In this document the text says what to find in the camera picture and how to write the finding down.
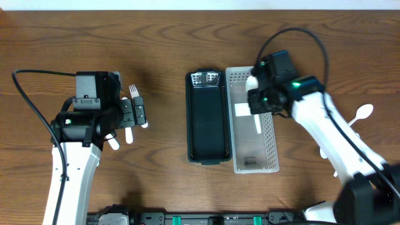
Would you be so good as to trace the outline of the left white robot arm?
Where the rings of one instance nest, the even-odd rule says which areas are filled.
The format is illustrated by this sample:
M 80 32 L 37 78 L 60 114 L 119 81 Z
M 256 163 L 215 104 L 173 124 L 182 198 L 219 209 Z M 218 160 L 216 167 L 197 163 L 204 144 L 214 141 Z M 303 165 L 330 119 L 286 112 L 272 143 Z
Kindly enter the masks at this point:
M 70 105 L 78 101 L 75 97 L 67 99 L 51 123 L 55 137 L 44 224 L 85 224 L 104 143 L 118 150 L 118 129 L 125 130 L 126 142 L 131 144 L 133 127 L 148 125 L 141 96 L 113 99 L 104 110 L 69 111 Z

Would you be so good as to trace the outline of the white plastic spoon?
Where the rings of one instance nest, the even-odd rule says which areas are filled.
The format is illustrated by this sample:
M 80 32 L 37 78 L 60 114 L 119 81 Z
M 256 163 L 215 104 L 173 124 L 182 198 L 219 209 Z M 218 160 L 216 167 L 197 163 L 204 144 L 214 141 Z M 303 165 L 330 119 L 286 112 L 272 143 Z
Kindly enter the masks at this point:
M 249 104 L 250 112 L 254 115 L 256 131 L 258 134 L 261 134 L 261 122 L 258 115 L 259 84 L 256 77 L 249 76 L 247 78 L 245 92 L 247 93 L 247 101 Z
M 357 111 L 355 117 L 348 122 L 349 126 L 352 126 L 356 121 L 361 119 L 368 118 L 374 110 L 374 106 L 372 104 L 364 104 L 360 106 Z
M 126 142 L 132 144 L 134 142 L 133 130 L 131 128 L 131 123 L 134 121 L 133 112 L 131 111 L 131 101 L 127 97 L 122 98 L 123 101 L 127 100 L 128 105 L 124 106 L 124 128 L 126 135 Z

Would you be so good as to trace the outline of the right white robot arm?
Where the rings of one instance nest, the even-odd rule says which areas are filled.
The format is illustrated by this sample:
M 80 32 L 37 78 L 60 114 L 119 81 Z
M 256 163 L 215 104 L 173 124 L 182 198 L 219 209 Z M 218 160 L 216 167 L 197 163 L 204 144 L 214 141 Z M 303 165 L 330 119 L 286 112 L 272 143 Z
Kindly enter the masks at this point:
M 303 224 L 392 224 L 399 222 L 399 166 L 389 165 L 343 119 L 313 76 L 263 81 L 249 76 L 252 114 L 288 111 L 315 140 L 343 185 L 334 202 L 303 210 Z

